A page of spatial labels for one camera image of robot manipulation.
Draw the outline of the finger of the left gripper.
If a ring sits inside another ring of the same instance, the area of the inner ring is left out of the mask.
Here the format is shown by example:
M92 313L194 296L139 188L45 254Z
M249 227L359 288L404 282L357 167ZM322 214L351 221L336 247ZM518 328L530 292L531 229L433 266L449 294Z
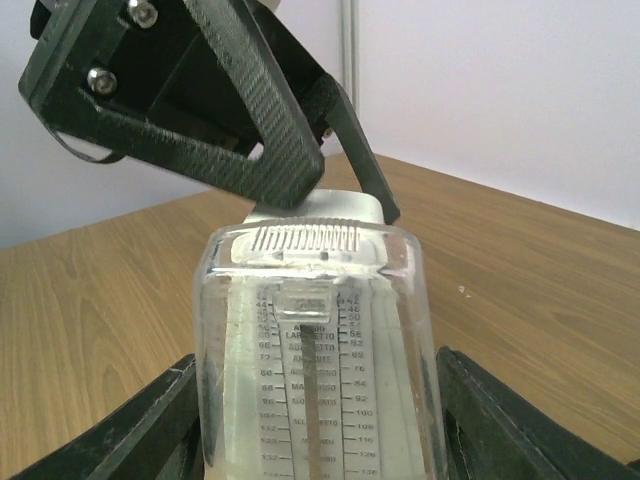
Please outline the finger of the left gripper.
M304 114L319 143L328 129L337 135L361 191L380 202L384 223L398 220L401 212L392 190L346 91L333 76L322 74L313 84L304 96Z

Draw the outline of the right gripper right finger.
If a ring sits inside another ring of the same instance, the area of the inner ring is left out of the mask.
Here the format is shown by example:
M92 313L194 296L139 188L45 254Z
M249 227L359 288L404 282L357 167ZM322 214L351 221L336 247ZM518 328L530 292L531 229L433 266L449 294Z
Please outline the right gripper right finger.
M451 479L637 479L560 426L464 353L439 349L437 370Z

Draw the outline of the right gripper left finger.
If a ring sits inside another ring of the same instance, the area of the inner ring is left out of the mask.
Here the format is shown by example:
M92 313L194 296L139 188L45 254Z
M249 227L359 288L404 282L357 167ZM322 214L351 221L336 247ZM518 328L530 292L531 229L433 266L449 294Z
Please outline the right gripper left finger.
M15 479L202 479L195 356Z

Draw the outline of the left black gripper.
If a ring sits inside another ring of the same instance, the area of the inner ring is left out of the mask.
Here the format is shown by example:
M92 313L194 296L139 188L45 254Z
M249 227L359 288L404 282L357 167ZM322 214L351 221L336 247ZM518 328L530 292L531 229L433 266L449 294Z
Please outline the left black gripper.
M19 92L57 139L276 207L324 173L321 69L259 1L36 1L29 33Z

